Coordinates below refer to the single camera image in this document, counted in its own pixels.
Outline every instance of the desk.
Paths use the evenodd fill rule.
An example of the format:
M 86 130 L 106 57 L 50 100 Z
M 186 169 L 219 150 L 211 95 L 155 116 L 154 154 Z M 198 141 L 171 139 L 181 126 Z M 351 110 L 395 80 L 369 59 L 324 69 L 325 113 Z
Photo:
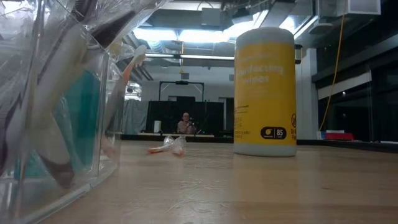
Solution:
M 187 153 L 148 155 L 161 142 L 124 141 L 120 168 L 50 223 L 395 224 L 398 154 L 299 146 L 296 157 L 232 153 L 188 142 Z
M 140 136 L 161 136 L 159 133 L 138 133 Z M 163 136 L 172 136 L 172 137 L 180 137 L 180 136 L 185 136 L 185 137 L 195 137 L 195 138 L 213 138 L 214 135 L 212 134 L 170 134 L 170 133 L 163 133 Z

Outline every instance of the disinfecting wipes canister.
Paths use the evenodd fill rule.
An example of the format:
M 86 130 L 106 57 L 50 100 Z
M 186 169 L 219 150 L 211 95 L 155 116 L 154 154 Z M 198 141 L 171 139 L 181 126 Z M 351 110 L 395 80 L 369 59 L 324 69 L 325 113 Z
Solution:
M 294 37 L 276 27 L 250 30 L 235 46 L 234 152 L 296 153 Z

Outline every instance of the man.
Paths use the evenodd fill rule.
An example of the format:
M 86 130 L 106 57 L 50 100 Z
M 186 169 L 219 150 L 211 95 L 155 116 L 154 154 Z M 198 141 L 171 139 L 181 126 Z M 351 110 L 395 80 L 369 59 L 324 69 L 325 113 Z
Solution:
M 192 122 L 189 121 L 189 114 L 184 113 L 182 115 L 182 121 L 178 122 L 177 132 L 179 134 L 195 134 L 196 130 Z

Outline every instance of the black backdrop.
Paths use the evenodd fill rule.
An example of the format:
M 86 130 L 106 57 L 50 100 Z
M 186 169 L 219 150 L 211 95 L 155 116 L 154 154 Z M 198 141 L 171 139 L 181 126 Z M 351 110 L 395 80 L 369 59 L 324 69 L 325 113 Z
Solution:
M 197 131 L 217 134 L 223 130 L 224 104 L 216 102 L 150 101 L 146 132 L 154 132 L 154 121 L 162 122 L 163 133 L 176 133 L 177 124 L 187 112 Z

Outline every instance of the red object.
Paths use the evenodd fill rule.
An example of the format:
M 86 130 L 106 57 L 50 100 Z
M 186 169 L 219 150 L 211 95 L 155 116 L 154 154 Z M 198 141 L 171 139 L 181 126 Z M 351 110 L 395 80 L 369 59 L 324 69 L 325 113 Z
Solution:
M 325 139 L 328 140 L 354 140 L 352 133 L 325 133 Z

